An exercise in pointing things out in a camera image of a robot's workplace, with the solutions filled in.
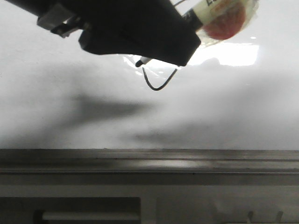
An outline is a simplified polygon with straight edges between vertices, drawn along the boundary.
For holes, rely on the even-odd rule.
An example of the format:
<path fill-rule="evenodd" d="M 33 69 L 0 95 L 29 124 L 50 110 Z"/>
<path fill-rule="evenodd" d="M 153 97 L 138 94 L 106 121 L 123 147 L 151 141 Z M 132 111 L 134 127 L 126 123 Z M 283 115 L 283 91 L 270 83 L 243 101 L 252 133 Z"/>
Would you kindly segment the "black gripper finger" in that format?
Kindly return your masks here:
<path fill-rule="evenodd" d="M 14 0 L 37 25 L 61 37 L 82 30 L 96 55 L 133 54 L 185 66 L 200 46 L 193 26 L 168 0 Z"/>

